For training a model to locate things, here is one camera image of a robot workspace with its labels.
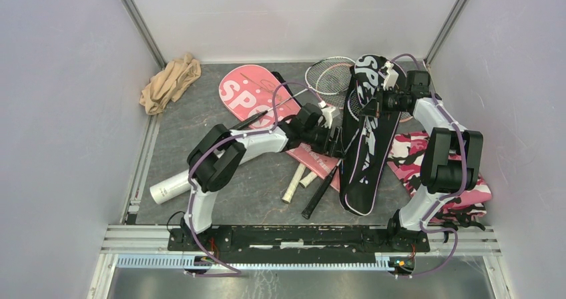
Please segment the white frame racket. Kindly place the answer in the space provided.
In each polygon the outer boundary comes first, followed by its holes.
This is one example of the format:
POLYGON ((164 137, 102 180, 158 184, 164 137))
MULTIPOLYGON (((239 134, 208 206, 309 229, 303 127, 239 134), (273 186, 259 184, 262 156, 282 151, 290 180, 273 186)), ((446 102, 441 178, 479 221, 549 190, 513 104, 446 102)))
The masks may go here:
MULTIPOLYGON (((302 104, 297 100, 298 96, 313 90, 317 98, 322 99, 329 105, 333 105, 340 110, 344 107, 344 100, 346 97, 346 90, 350 83, 350 68, 354 65, 354 61, 347 57, 328 57, 313 63, 305 72, 305 82, 308 86, 301 89, 299 92, 293 94, 290 88, 285 85, 288 93, 291 95, 297 104, 301 107, 302 104)), ((271 71, 276 79, 281 83, 285 80, 277 71, 271 71)), ((273 102, 272 107, 265 111, 256 113, 236 124, 233 129, 242 130, 247 127, 261 128, 272 124, 273 107, 278 105, 273 102)))
MULTIPOLYGON (((347 116, 351 117, 354 121, 359 120, 359 114, 362 110, 362 105, 360 103, 360 99, 358 98, 358 92, 356 90, 352 90, 348 94, 348 99, 346 101, 346 108, 348 111, 347 116)), ((319 204, 320 200, 322 199, 323 195, 326 193, 327 189, 330 187, 335 174, 339 171, 341 167, 343 159, 339 159, 338 163, 332 168, 330 173, 323 179, 321 185, 318 187, 314 195, 311 197, 310 201, 308 202, 307 206, 303 209, 301 215, 304 219, 310 219, 313 211, 319 204)))

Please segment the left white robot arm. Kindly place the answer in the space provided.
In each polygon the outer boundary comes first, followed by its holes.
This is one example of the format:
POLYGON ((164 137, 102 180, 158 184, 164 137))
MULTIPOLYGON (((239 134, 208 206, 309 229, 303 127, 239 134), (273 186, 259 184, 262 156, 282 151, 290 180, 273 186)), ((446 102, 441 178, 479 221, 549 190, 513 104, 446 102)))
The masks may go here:
POLYGON ((219 190, 233 178, 238 167, 260 155, 293 150, 302 144, 328 157, 343 156, 339 148, 340 110, 313 103, 303 105, 295 115, 262 129, 228 129, 215 125, 187 158, 190 201, 184 215, 184 242, 203 250, 210 241, 207 231, 219 190))

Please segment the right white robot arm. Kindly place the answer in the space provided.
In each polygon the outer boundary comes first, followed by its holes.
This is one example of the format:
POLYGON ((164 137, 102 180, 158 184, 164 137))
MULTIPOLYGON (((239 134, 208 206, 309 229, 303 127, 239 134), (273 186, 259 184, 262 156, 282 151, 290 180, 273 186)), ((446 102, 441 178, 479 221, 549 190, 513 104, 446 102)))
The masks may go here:
POLYGON ((420 168, 421 185, 409 203, 388 221, 387 246, 402 251, 427 234, 431 218, 441 208, 474 188, 479 177, 483 135, 454 120, 431 88, 423 70, 406 75, 403 87, 384 86, 375 95, 377 115, 408 112, 429 135, 420 168))

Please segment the black sport racket bag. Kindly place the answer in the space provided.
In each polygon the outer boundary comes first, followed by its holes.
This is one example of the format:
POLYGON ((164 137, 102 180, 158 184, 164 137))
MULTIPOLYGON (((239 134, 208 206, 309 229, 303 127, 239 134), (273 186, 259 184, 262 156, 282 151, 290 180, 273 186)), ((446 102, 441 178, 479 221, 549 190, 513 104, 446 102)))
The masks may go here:
POLYGON ((365 54, 350 68, 342 121, 345 155, 339 170, 339 199, 346 211, 357 216, 367 216, 373 211, 382 170, 400 119, 399 112, 380 117, 359 114, 383 84, 387 62, 383 56, 365 54))

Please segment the white shuttlecock tube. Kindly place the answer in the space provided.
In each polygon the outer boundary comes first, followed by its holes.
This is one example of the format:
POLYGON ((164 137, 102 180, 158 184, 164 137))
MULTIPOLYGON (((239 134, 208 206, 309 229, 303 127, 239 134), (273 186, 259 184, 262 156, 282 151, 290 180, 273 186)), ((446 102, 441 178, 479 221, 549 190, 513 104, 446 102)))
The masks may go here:
POLYGON ((190 191, 189 170, 180 172, 150 187, 150 195, 158 205, 168 202, 177 196, 190 191))

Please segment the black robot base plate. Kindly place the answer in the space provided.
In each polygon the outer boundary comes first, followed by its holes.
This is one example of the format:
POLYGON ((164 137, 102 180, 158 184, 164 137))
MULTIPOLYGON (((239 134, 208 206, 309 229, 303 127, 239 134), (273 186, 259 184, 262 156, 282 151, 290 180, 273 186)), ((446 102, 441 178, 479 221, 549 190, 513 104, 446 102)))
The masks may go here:
POLYGON ((227 264, 371 263, 376 254, 429 252, 424 232, 390 236, 384 226, 230 226, 208 228, 192 237, 186 228, 170 231, 168 250, 194 252, 204 246, 227 264))

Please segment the pink sport racket bag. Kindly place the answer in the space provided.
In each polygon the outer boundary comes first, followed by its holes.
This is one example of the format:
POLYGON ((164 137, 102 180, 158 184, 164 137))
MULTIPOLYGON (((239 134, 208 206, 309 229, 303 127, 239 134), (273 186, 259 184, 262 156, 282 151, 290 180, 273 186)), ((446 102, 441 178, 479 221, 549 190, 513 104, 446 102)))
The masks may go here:
MULTIPOLYGON (((260 65, 242 65, 229 72, 221 80, 218 92, 222 103, 240 121, 272 107, 275 102, 279 120, 300 111, 300 106, 291 99, 287 89, 282 87, 275 96, 272 92, 280 82, 265 67, 260 65)), ((309 145, 300 144, 286 152, 289 156, 305 165, 312 173, 325 178, 338 163, 312 151, 309 145)))

